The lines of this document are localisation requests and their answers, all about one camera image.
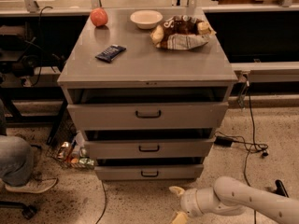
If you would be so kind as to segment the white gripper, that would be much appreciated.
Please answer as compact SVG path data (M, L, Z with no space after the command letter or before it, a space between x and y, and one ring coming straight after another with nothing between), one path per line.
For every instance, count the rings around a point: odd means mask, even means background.
M188 217L201 217L204 213L197 202L197 189L183 189L171 186L169 190L180 198L180 206L183 212L176 212L170 224L187 224Z

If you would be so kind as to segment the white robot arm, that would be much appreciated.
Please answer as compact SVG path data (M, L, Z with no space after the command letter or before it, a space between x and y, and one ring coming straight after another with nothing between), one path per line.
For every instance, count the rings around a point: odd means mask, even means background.
M169 188L179 198L181 210L170 224L187 224L191 217L213 213L238 216L248 207L278 224L299 224L299 201L272 192L252 188L232 177L221 176L205 189Z

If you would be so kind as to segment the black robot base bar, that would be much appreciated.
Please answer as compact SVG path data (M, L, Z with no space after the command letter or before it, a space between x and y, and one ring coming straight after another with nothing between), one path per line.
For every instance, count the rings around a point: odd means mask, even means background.
M284 185L283 185L283 182L281 180L276 180L275 181L275 184L276 184L276 191L275 193L277 195L281 195L281 196L284 196L284 197L289 197L288 193L287 193L287 190L285 189Z

